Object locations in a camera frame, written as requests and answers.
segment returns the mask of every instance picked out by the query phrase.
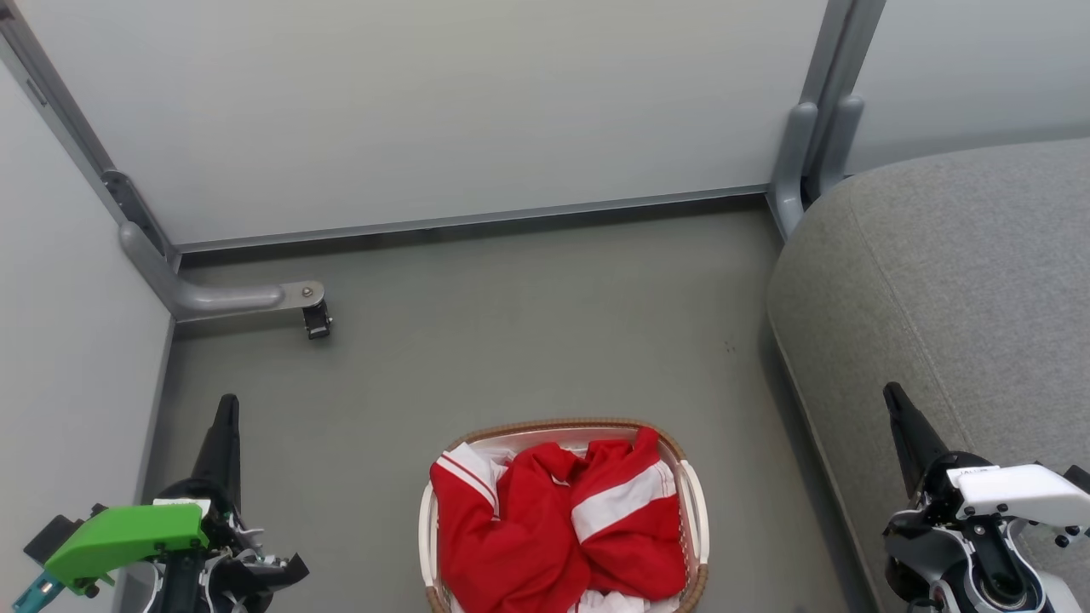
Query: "white basket handle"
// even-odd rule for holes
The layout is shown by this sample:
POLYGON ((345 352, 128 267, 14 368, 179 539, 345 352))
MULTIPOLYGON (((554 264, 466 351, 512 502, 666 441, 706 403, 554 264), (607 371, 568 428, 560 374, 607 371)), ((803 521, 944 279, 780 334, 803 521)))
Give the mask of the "white basket handle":
POLYGON ((692 465, 689 460, 681 460, 678 466, 682 468, 681 478, 685 479, 687 488, 683 489, 688 493, 689 497, 689 508, 695 515, 695 528, 697 538, 693 539, 693 546, 697 549, 693 552, 697 558, 700 560, 701 564, 707 564, 707 556, 712 550, 711 533, 707 526, 707 504, 704 502, 704 489, 700 485, 700 479, 697 477, 697 471, 693 470, 692 465))
POLYGON ((424 488, 424 496, 420 500, 420 524, 416 526, 416 544, 420 546, 420 574, 424 577, 424 585, 435 586, 435 578, 438 575, 438 564, 432 552, 435 551, 433 540, 436 536, 437 518, 432 515, 432 508, 436 505, 435 490, 432 482, 427 482, 424 488))

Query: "basket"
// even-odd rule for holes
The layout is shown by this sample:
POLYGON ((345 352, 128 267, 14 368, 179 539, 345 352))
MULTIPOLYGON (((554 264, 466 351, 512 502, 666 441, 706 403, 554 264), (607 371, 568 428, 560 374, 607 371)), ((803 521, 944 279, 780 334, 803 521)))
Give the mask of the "basket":
MULTIPOLYGON (((635 441, 641 428, 658 432, 658 455, 674 471, 680 501, 681 548, 688 567, 686 587, 680 594, 680 605, 675 613, 691 613, 704 593, 707 582, 707 554, 710 536, 707 506, 697 471, 686 460, 677 442, 654 425, 628 419, 554 419, 529 421, 480 430, 455 441, 447 447, 452 450, 462 443, 475 449, 506 449, 519 453, 542 443, 557 443, 572 450, 585 449, 592 441, 635 441)), ((438 564, 438 501, 428 482, 420 502, 420 572, 426 586, 427 601, 434 613, 450 613, 451 596, 439 577, 438 564)))

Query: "gray upholstery fabric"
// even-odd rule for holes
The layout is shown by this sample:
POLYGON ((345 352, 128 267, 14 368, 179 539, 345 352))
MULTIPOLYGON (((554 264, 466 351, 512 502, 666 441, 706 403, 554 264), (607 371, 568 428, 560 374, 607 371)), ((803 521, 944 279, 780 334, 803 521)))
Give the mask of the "gray upholstery fabric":
MULTIPOLYGON (((815 203, 768 312, 884 611, 881 533, 907 503, 882 386, 952 448, 1090 468, 1090 140, 880 168, 815 203)), ((1090 611, 1090 546, 1030 529, 1024 552, 1090 611)))

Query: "white wall panel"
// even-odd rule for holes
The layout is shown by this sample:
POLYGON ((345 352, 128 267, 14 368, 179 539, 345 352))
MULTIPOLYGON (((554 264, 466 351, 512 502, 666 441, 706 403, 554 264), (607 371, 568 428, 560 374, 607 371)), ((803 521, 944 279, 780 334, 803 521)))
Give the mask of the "white wall panel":
MULTIPOLYGON (((0 39, 0 56, 10 49, 0 39)), ((23 548, 58 514, 132 504, 143 478, 170 315, 118 226, 0 63, 0 592, 41 569, 23 548)), ((110 609, 111 590, 49 610, 110 609)))
POLYGON ((849 173, 1090 135, 1090 2, 887 0, 855 93, 849 173))
POLYGON ((766 183, 821 0, 21 0, 193 243, 766 183))

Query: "gray floor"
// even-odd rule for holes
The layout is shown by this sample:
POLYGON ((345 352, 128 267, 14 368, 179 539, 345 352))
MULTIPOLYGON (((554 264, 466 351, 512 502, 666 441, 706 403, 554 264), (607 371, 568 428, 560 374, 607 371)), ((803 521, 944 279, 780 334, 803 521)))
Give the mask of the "gray floor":
POLYGON ((416 512, 451 440, 631 417, 674 434, 703 482, 701 611, 869 610, 765 324, 772 220, 760 201, 688 213, 439 230, 187 271, 222 284, 317 277, 336 327, 318 341, 281 322, 182 330, 148 491, 186 474, 217 399, 235 393, 244 516, 313 572, 272 613, 424 612, 416 512))

